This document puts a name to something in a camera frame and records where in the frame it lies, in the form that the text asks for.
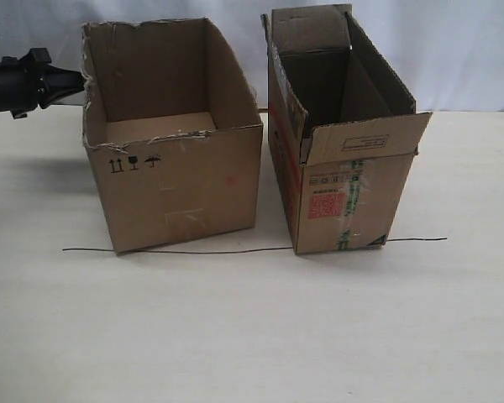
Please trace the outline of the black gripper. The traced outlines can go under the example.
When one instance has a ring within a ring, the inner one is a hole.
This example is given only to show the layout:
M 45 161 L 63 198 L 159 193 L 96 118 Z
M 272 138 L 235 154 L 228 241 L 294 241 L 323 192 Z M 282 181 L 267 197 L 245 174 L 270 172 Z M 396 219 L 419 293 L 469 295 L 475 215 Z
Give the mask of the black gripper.
M 58 101 L 84 91 L 80 71 L 50 65 L 46 48 L 32 48 L 20 59 L 4 56 L 0 61 L 0 113 L 25 118 L 36 108 L 46 109 Z M 48 84 L 45 71 L 48 67 Z

